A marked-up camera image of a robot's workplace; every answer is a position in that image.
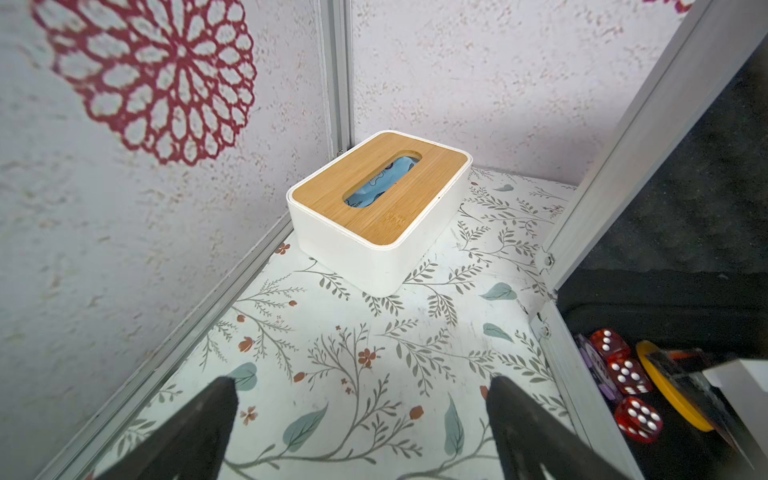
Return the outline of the aluminium poker set case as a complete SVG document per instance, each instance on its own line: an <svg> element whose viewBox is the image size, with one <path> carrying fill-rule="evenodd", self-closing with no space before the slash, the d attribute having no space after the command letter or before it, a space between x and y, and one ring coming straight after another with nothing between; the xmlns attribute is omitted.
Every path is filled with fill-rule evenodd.
<svg viewBox="0 0 768 480"><path fill-rule="evenodd" d="M660 438L631 440L574 341L767 361L767 5L698 1L537 256L532 327L578 436L632 479L763 479L654 390Z"/></svg>

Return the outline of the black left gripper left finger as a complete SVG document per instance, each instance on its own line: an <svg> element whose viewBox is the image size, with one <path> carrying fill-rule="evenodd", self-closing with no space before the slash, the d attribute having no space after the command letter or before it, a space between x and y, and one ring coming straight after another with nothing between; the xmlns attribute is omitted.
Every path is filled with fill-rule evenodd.
<svg viewBox="0 0 768 480"><path fill-rule="evenodd" d="M237 412L235 380L218 377L100 477L216 479Z"/></svg>

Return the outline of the red translucent die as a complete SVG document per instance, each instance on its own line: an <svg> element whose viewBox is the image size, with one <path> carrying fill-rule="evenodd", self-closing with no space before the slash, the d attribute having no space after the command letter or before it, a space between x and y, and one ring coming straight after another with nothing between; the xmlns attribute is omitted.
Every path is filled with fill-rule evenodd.
<svg viewBox="0 0 768 480"><path fill-rule="evenodd" d="M623 395L642 395L654 390L653 382L634 358L616 358L607 364L609 376Z"/></svg>
<svg viewBox="0 0 768 480"><path fill-rule="evenodd" d="M624 359L631 355L631 348L627 342L611 329L595 331L589 337L589 341L606 363Z"/></svg>
<svg viewBox="0 0 768 480"><path fill-rule="evenodd" d="M637 397L625 397L614 411L620 431L640 443L655 442L663 429L663 419L649 404Z"/></svg>

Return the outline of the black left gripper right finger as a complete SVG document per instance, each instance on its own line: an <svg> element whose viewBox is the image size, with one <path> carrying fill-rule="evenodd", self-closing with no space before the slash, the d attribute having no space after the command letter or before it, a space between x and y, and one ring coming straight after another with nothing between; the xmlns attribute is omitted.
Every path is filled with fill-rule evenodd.
<svg viewBox="0 0 768 480"><path fill-rule="evenodd" d="M491 380L486 409L506 479L624 479L512 380Z"/></svg>

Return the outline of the white tissue box bamboo lid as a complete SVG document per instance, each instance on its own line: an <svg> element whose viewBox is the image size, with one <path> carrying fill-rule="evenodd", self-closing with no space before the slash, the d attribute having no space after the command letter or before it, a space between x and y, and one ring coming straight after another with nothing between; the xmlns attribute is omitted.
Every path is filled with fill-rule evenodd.
<svg viewBox="0 0 768 480"><path fill-rule="evenodd" d="M348 205L364 184L405 157L415 166L377 200ZM377 132L288 190L297 245L361 291L389 296L457 213L472 164L464 150Z"/></svg>

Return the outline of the purple poker chip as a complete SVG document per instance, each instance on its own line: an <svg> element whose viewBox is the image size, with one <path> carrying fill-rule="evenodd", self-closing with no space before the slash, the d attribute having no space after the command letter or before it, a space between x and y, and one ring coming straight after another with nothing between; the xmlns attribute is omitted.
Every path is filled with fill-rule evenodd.
<svg viewBox="0 0 768 480"><path fill-rule="evenodd" d="M603 358L585 336L577 334L574 337L574 341L587 369L605 400L612 406L618 405L623 399L623 395L612 381Z"/></svg>

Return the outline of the white small cardboard box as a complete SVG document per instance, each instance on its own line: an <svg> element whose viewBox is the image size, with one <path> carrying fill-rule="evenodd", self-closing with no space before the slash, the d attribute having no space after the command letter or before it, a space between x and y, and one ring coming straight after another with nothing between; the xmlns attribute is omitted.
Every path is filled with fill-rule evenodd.
<svg viewBox="0 0 768 480"><path fill-rule="evenodd" d="M767 455L767 361L736 359L703 371L719 389Z"/></svg>

